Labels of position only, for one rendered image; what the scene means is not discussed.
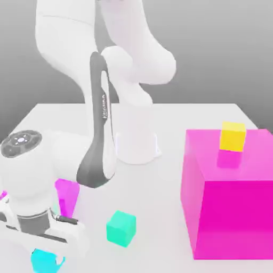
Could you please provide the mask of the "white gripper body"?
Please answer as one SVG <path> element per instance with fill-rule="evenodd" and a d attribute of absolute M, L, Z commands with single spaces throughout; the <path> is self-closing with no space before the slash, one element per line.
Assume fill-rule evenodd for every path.
<path fill-rule="evenodd" d="M 39 249 L 61 257 L 84 258 L 89 249 L 85 227 L 52 221 L 50 228 L 41 235 L 31 235 L 3 223 L 3 239 L 17 243 L 32 251 Z"/>

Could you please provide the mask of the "small teal cube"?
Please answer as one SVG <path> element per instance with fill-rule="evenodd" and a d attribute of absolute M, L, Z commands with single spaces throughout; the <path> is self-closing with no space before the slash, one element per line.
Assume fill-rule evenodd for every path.
<path fill-rule="evenodd" d="M 128 247 L 137 231 L 136 216 L 117 210 L 106 224 L 109 242 Z"/>

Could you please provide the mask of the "small cyan cube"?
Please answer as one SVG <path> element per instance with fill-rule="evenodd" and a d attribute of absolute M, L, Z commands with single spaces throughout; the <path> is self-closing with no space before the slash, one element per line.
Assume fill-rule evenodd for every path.
<path fill-rule="evenodd" d="M 57 273 L 66 258 L 63 257 L 57 264 L 57 256 L 54 253 L 35 249 L 31 254 L 31 264 L 34 273 Z"/>

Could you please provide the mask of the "small magenta cube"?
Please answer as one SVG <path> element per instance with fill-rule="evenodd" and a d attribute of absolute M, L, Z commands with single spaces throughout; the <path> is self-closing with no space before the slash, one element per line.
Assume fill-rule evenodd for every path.
<path fill-rule="evenodd" d="M 55 182 L 55 188 L 58 194 L 61 215 L 72 218 L 80 191 L 79 184 L 68 180 L 58 179 Z"/>

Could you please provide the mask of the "large magenta box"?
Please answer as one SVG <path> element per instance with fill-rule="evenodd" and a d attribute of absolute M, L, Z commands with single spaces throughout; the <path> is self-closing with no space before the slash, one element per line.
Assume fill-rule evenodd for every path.
<path fill-rule="evenodd" d="M 219 130 L 187 130 L 180 199 L 196 260 L 273 260 L 273 134 L 248 130 L 243 152 Z"/>

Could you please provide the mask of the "small yellow cube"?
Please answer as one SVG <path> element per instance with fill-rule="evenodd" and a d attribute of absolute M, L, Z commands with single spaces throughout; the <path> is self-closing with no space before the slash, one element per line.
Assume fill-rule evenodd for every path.
<path fill-rule="evenodd" d="M 244 123 L 222 122 L 220 150 L 242 152 L 246 138 Z"/>

